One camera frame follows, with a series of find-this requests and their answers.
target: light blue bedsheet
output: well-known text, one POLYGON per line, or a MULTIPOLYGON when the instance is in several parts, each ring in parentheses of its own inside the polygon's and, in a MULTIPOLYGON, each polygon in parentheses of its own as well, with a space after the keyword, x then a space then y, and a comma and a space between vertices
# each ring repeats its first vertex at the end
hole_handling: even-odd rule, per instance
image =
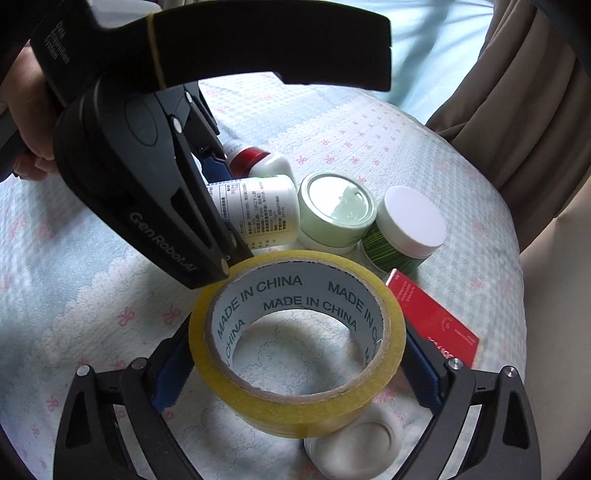
MULTIPOLYGON (((285 86, 268 73, 212 79, 202 89, 222 141, 239 138, 283 152, 298 182, 330 169, 364 183, 376 198, 390 185, 427 195, 446 218, 449 236, 419 267, 417 281, 478 336, 475 367, 524 371, 523 283, 511 215, 449 144, 354 89, 285 86)), ((197 292, 127 245, 60 178, 30 183, 11 177, 0 184, 0 213, 0 424, 35 477, 50 480, 76 368, 120 369, 149 356, 178 328, 197 292)), ((360 250, 349 256, 371 268, 360 250)), ((272 320, 258 324, 247 343, 240 340, 248 346, 235 356, 243 378, 281 393, 309 393, 350 378, 358 350, 342 325, 327 326, 307 313, 272 320)), ((399 458, 378 477, 388 480, 431 415, 402 372, 375 401, 392 408, 404 428, 399 458)), ((138 472, 153 478, 125 409, 117 407, 116 415, 138 472)), ((301 442, 249 427, 196 372, 163 416, 206 480, 322 478, 301 442)), ((475 422, 471 412, 442 478, 457 471, 475 422)))
POLYGON ((493 0, 340 0, 392 25, 392 88, 375 95, 422 124, 470 71, 491 23, 493 0))

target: roll of tape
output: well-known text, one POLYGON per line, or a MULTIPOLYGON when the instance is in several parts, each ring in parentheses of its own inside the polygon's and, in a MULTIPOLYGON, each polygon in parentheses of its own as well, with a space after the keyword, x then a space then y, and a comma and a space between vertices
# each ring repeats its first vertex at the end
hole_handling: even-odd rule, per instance
POLYGON ((378 277, 350 260, 311 251, 260 255, 232 267, 227 280, 202 290, 189 327, 191 353, 209 387, 250 425, 287 438, 322 436, 352 422, 398 370, 405 340, 400 306, 378 277), (244 330, 288 309, 315 310, 347 326, 364 370, 312 395, 279 395, 237 376, 232 357, 244 330))

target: white round lid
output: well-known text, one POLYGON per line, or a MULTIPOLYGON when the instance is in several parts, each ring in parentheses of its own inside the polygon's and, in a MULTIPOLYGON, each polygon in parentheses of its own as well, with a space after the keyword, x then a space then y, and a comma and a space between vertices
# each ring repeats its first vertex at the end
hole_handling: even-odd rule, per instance
POLYGON ((353 422, 330 435, 304 439, 306 453, 330 480, 369 480, 394 463, 402 425, 394 413, 370 403, 353 422))
POLYGON ((447 238, 445 219, 439 208, 409 187, 386 190, 376 221, 392 246, 412 258, 427 258, 447 238))

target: red box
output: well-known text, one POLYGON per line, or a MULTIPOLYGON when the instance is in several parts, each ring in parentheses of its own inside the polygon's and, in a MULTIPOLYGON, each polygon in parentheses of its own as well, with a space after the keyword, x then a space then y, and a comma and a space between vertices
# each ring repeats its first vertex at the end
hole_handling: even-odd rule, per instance
POLYGON ((420 336, 431 340, 445 358, 457 357, 472 367, 476 335, 398 270, 392 270, 386 285, 420 336))

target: green striped jar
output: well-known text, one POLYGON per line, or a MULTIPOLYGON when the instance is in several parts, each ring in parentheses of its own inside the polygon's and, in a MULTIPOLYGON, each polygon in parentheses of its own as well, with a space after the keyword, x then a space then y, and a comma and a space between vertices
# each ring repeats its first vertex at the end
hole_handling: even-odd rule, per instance
POLYGON ((373 225, 361 240, 365 256, 387 273, 411 273, 447 237, 445 219, 425 195, 408 187, 386 190, 373 225))

